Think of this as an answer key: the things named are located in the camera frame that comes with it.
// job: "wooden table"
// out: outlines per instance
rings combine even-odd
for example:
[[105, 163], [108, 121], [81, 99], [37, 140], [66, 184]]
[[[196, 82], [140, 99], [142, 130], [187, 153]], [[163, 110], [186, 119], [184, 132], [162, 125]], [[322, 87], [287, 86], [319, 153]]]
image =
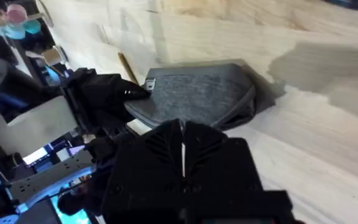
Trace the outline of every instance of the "wooden table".
[[307, 223], [358, 224], [358, 11], [320, 0], [43, 0], [73, 68], [247, 63], [276, 106], [228, 131]]

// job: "gray fabric pouch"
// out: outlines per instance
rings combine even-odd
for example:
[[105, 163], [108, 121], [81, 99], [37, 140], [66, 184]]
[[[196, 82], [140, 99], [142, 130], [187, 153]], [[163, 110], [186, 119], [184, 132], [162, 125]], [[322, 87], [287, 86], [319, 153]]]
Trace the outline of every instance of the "gray fabric pouch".
[[179, 118], [226, 130], [255, 115], [255, 86], [233, 63], [153, 68], [143, 87], [152, 92], [150, 98], [128, 101], [125, 106], [151, 128]]

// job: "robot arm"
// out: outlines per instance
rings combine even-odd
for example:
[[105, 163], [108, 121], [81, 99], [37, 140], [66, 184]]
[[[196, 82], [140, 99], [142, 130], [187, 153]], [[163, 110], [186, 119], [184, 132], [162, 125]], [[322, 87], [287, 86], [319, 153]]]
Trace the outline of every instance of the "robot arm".
[[[101, 128], [123, 127], [134, 119], [123, 102], [149, 96], [143, 88], [118, 74], [97, 75], [95, 70], [85, 68], [64, 80], [58, 93], [45, 96], [28, 77], [18, 73], [0, 60], [0, 96], [3, 96], [0, 102], [10, 97], [10, 101], [20, 102], [21, 111], [27, 110], [8, 123], [6, 116], [0, 114], [0, 198], [3, 198], [0, 205], [10, 208], [6, 214], [0, 214], [1, 223], [14, 223], [20, 213], [57, 192], [63, 184], [92, 173], [100, 159], [111, 155], [114, 144], [105, 142], [105, 147], [90, 144], [44, 172], [11, 182], [12, 171], [23, 162], [22, 158], [73, 129], [93, 134]], [[22, 86], [6, 83], [12, 77], [15, 83], [11, 85]]]

